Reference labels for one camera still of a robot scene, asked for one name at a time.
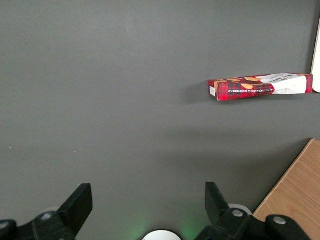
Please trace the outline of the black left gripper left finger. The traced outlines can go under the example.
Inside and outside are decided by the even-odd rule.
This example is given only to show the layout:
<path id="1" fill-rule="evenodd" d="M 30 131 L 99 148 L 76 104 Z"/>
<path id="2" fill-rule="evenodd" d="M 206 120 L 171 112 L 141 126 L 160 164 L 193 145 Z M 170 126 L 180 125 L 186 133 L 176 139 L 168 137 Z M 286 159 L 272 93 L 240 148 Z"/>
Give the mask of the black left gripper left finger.
<path id="1" fill-rule="evenodd" d="M 58 208 L 41 213 L 18 226 L 13 219 L 0 221 L 2 240 L 74 240 L 93 209 L 92 187 L 82 183 Z"/>

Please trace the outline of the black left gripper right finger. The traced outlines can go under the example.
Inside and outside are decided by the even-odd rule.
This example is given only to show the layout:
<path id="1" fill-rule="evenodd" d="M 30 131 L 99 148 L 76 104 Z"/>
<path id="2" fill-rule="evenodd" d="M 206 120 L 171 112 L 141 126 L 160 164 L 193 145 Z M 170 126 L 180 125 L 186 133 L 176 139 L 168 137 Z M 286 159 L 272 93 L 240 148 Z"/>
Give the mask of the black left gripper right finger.
<path id="1" fill-rule="evenodd" d="M 205 210 L 210 225 L 197 240 L 309 240 L 310 237 L 292 218 L 269 215 L 265 222 L 243 209 L 229 207 L 214 182 L 205 183 Z"/>

